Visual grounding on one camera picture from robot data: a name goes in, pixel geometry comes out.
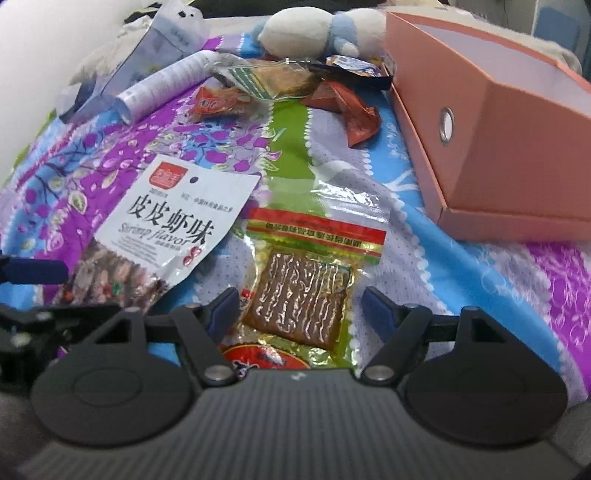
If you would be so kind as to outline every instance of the candy wrapper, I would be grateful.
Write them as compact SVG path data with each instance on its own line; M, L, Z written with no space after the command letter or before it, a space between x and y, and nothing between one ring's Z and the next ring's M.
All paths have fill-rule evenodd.
M261 102L238 87L224 87L216 79L207 80L195 94L190 111L193 122L221 116L247 116L262 114Z
M97 230L58 302L146 311L226 236L257 181L156 156Z
M305 97L320 81L307 68L290 59L257 60L249 66L218 67L215 73L253 98L273 102Z
M270 208L254 209L245 225L242 241L254 261L233 285L243 313L222 345L241 375L251 368L351 368L359 360L353 294L368 281L368 262L380 260L389 212L374 197L322 183L299 198L314 215L286 210L296 190L275 189Z
M307 68L326 80L335 80L351 87L390 90L392 86L392 77L384 74L376 64L343 55L332 55L325 64L309 63Z
M310 108L342 113L349 148L373 137L382 123L377 108L368 107L346 86L330 80L322 82L301 103Z

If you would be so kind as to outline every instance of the bed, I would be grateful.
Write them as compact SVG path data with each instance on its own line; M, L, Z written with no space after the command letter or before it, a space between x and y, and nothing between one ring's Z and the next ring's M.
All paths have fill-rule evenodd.
M250 23L236 21L238 33L212 37L205 48L258 56L247 33ZM157 154L206 168L362 190L392 209L382 260L371 267L372 285L397 303L420 303L435 313L480 306L561 373L571 406L587 399L591 244L468 244L449 238L423 213L411 159L380 92L359 92L379 110L380 133L350 149L337 115L296 101L276 103L254 122L188 122L197 88L132 127L114 111L75 127L51 121L0 193L2 252L60 259L73 268L93 233ZM255 199L264 205L268 194L259 189ZM220 289L240 287L242 255L240 242L230 238L225 255L204 262L158 308L205 303ZM4 302L23 309L50 301L55 292L0 286ZM362 365L381 343L359 311L354 332Z

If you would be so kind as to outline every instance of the pink cardboard box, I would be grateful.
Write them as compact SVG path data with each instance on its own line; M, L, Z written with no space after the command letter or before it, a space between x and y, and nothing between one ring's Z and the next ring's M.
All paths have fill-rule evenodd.
M520 44L388 13L392 102L428 216L468 241L591 239L591 84Z

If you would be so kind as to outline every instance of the orange snack wrapper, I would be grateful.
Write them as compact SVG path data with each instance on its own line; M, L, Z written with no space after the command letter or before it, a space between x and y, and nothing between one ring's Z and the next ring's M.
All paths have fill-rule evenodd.
M367 106L361 98L339 82L325 80L301 103L310 108L341 113L349 148L373 137L382 124L375 107Z

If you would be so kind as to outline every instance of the white wall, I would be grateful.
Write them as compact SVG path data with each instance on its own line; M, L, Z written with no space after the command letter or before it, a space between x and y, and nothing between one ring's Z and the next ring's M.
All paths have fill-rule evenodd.
M574 51L576 56L582 62L585 56L585 49L589 41L589 30L591 27L591 17L589 10L585 6L584 0L538 0L540 8L552 7L562 13L573 17L579 21L581 25L581 33L579 34L579 42Z
M141 0L4 0L0 4L0 183L56 94L92 50L116 37Z

